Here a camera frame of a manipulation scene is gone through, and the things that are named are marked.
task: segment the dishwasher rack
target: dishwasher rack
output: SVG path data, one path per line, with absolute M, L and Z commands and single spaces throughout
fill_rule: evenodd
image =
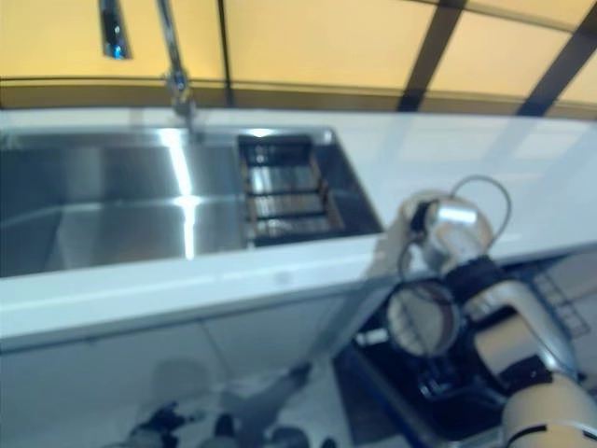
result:
M 341 235 L 344 223 L 309 139 L 248 139 L 239 149 L 254 245 Z

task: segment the faucet handle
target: faucet handle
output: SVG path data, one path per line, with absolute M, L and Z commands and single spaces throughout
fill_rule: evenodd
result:
M 191 119 L 195 112 L 195 101 L 188 81 L 187 71 L 184 68 L 171 70 L 163 76 L 163 79 L 166 81 L 166 86 L 172 95 L 172 106 L 176 114 Z

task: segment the cabinet door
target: cabinet door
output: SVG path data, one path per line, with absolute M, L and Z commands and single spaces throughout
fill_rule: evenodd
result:
M 344 296 L 209 319 L 204 325 L 234 378 L 294 367 L 323 352 L 319 337 Z
M 235 83 L 403 89 L 435 7 L 396 0 L 226 0 Z
M 2 355 L 0 364 L 2 446 L 34 446 L 35 437 L 48 438 L 44 446 L 102 446 L 140 415 L 223 380 L 197 323 Z M 111 434 L 76 445 L 95 428 Z
M 129 60 L 102 51 L 98 0 L 2 0 L 0 76 L 153 77 L 169 67 L 155 0 L 119 0 Z M 221 78 L 216 1 L 171 0 L 183 64 L 191 77 Z
M 2 0 L 2 77 L 158 77 L 166 49 L 155 2 L 120 0 L 132 59 L 102 51 L 97 0 Z

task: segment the floor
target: floor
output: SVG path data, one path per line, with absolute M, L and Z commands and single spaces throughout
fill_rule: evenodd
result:
M 214 444 L 229 415 L 233 444 Z M 137 428 L 131 438 L 132 430 Z M 161 410 L 85 414 L 67 425 L 31 431 L 3 448 L 408 448 L 405 440 L 342 366 L 329 359 L 260 375 Z

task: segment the white cabinet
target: white cabinet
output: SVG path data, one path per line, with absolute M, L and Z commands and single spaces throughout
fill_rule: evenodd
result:
M 233 378 L 275 371 L 325 351 L 321 338 L 341 311 L 344 295 L 311 297 L 204 322 Z
M 224 380 L 198 323 L 36 348 L 2 355 L 0 363 L 0 445 L 11 447 L 35 446 L 35 435 L 46 438 L 44 446 L 99 446 L 77 445 L 77 427 L 88 437 L 95 431 L 102 444 L 116 441 L 147 412 Z

